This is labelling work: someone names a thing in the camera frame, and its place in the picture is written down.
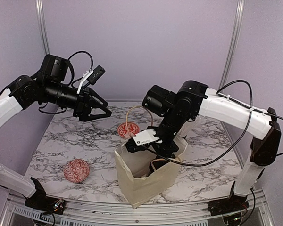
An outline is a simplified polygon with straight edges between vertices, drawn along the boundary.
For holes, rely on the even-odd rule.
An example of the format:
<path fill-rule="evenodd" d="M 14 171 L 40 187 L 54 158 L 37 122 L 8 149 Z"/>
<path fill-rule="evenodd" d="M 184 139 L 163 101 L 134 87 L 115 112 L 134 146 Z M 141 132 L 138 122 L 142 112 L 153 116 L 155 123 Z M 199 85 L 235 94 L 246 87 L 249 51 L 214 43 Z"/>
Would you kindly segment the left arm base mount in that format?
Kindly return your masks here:
<path fill-rule="evenodd" d="M 30 179 L 35 185 L 36 192 L 32 195 L 32 197 L 25 199 L 25 206 L 37 210 L 47 211 L 48 213 L 52 212 L 62 215 L 64 213 L 66 202 L 63 199 L 47 196 L 40 182 L 33 177 L 30 177 Z"/>

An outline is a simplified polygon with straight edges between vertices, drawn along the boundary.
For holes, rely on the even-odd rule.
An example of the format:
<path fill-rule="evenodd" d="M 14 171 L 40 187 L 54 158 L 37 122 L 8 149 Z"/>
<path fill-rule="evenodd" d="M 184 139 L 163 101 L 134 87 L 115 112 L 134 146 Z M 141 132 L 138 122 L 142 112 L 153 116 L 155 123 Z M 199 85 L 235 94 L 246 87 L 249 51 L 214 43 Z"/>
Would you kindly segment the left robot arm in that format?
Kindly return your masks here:
<path fill-rule="evenodd" d="M 0 92 L 0 128 L 35 102 L 56 104 L 61 113 L 72 109 L 73 116 L 83 122 L 110 117 L 108 103 L 90 88 L 104 73 L 100 65 L 90 67 L 76 88 L 70 59 L 47 54 L 34 75 L 21 75 Z"/>

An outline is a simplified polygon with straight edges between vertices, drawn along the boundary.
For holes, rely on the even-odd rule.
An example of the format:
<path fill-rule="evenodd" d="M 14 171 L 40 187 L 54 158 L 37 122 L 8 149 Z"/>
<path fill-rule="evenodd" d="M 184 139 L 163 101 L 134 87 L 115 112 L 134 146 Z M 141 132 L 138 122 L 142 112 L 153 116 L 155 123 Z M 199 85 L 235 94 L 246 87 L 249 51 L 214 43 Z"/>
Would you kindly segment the black plastic cup lid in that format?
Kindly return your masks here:
<path fill-rule="evenodd" d="M 152 160 L 149 164 L 150 173 L 153 173 L 154 171 L 158 170 L 160 167 L 164 166 L 167 163 L 169 163 L 169 161 L 162 158 Z"/>

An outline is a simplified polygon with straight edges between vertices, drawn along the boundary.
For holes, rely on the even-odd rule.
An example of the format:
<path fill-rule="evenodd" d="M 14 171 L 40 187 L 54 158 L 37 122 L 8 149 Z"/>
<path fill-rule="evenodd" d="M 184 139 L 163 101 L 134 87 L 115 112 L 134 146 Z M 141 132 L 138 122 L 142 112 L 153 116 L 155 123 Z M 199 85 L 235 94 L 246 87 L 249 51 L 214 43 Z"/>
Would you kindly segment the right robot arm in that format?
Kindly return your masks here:
<path fill-rule="evenodd" d="M 231 195 L 224 201 L 229 211 L 242 204 L 242 198 L 248 195 L 265 167 L 276 159 L 282 134 L 273 108 L 256 108 L 196 81 L 186 81 L 177 93 L 154 85 L 142 106 L 163 119 L 151 140 L 164 157 L 172 157 L 177 150 L 173 144 L 175 136 L 185 137 L 200 116 L 227 123 L 253 136 L 248 159 L 234 181 Z"/>

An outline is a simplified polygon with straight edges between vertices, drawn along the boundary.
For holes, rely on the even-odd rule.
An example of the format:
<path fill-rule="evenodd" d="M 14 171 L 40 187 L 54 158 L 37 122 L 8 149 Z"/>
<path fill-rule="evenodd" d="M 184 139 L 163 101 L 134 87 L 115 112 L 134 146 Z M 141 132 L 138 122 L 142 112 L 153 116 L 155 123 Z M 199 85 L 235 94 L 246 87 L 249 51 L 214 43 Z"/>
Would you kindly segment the beige paper bag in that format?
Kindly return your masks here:
<path fill-rule="evenodd" d="M 160 168 L 151 162 L 155 154 L 149 151 L 128 152 L 123 141 L 114 150 L 119 188 L 131 206 L 136 209 L 151 198 L 168 189 L 179 175 L 180 165 L 168 162 Z"/>

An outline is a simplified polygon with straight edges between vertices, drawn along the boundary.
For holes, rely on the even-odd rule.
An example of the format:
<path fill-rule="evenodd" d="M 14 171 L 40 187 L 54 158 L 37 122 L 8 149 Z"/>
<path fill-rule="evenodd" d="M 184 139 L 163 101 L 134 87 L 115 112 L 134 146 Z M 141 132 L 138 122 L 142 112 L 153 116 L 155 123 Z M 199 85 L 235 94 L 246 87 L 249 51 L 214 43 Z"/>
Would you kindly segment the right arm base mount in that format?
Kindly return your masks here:
<path fill-rule="evenodd" d="M 234 185 L 235 182 L 231 187 L 229 197 L 208 202 L 208 211 L 211 216 L 247 209 L 250 206 L 247 196 L 242 197 L 234 194 Z"/>

